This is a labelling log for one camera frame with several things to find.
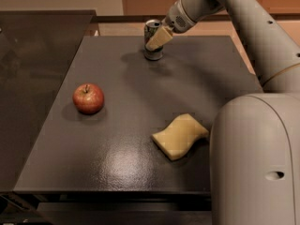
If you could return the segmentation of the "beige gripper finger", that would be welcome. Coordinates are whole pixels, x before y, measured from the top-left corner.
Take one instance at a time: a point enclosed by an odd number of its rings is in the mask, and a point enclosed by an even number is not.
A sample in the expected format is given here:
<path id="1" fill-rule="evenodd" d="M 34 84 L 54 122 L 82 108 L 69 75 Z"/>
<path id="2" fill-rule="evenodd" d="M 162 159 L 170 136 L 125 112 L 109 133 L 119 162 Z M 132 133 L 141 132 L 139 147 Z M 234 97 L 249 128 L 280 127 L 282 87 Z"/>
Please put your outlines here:
<path id="1" fill-rule="evenodd" d="M 159 27 L 156 33 L 152 37 L 150 37 L 148 42 L 145 44 L 145 48 L 148 51 L 154 51 L 171 41 L 172 38 L 173 30 L 171 29 L 171 27 L 162 25 L 161 27 Z"/>

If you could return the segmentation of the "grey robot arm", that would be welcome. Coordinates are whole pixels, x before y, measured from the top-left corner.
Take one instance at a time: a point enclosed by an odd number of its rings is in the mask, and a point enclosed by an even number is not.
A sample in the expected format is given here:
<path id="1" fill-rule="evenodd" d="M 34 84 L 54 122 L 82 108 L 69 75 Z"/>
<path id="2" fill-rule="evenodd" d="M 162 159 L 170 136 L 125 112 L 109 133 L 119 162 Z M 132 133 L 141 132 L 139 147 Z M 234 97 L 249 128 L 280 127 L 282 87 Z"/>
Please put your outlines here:
<path id="1" fill-rule="evenodd" d="M 256 0 L 178 0 L 185 33 L 226 10 L 262 87 L 228 102 L 210 135 L 213 225 L 300 225 L 300 47 Z"/>

